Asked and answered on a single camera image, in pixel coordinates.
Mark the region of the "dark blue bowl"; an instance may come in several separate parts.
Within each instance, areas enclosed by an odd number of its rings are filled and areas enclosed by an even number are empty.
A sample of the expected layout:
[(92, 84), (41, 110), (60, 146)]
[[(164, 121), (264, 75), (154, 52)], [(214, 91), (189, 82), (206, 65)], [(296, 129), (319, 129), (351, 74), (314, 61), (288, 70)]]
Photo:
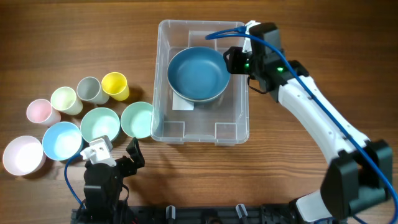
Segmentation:
[(190, 47), (169, 62), (167, 79), (178, 96), (204, 103), (215, 100), (225, 91), (231, 74), (221, 53), (209, 47)]

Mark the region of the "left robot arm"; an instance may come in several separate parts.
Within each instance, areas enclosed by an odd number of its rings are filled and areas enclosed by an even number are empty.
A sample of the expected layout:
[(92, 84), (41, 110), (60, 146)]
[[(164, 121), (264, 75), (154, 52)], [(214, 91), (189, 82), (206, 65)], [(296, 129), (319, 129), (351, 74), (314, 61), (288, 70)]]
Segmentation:
[(145, 160), (136, 138), (126, 148), (128, 156), (114, 159), (113, 145), (107, 136), (92, 140), (80, 152), (87, 161), (84, 173), (85, 209), (82, 209), (85, 223), (137, 223), (134, 212), (128, 208), (127, 199), (120, 199), (123, 179), (137, 173), (145, 166)]

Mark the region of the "pale pink bowl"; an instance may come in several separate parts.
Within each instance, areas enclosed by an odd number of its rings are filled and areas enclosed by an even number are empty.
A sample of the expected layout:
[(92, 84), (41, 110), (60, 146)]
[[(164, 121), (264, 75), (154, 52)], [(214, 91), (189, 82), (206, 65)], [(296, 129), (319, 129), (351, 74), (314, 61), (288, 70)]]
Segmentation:
[(8, 173), (23, 176), (38, 171), (46, 160), (41, 142), (33, 136), (20, 136), (5, 148), (2, 161)]

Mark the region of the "light blue bowl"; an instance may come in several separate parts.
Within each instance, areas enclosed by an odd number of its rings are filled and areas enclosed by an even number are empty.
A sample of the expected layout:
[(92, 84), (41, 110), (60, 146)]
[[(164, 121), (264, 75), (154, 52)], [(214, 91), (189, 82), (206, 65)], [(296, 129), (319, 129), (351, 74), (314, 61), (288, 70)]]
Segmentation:
[(48, 158), (55, 161), (68, 160), (83, 147), (81, 131), (71, 122), (56, 123), (46, 130), (42, 146)]

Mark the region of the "clear plastic storage container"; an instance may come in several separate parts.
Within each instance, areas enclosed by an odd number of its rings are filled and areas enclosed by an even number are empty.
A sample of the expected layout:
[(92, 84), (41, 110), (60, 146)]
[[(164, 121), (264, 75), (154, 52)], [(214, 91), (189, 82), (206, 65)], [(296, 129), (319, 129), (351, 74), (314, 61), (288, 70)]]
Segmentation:
[(216, 100), (194, 103), (192, 111), (172, 109), (173, 90), (167, 80), (171, 59), (189, 47), (209, 47), (223, 54), (231, 46), (243, 46), (242, 38), (206, 40), (206, 35), (243, 26), (231, 21), (164, 20), (159, 24), (155, 65), (152, 139), (168, 144), (212, 142), (232, 146), (249, 137), (248, 84), (245, 75), (232, 75)]

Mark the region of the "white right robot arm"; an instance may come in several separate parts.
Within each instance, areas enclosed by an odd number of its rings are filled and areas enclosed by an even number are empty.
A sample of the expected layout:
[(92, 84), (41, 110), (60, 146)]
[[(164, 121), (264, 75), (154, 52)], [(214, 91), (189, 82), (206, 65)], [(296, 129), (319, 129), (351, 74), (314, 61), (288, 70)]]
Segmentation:
[(355, 218), (389, 199), (392, 186), (392, 149), (384, 140), (371, 141), (327, 101), (313, 78), (296, 60), (281, 52), (231, 47), (224, 55), (232, 74), (247, 74), (261, 84), (260, 93), (289, 110), (318, 144), (328, 169), (318, 190), (289, 203), (298, 223)]

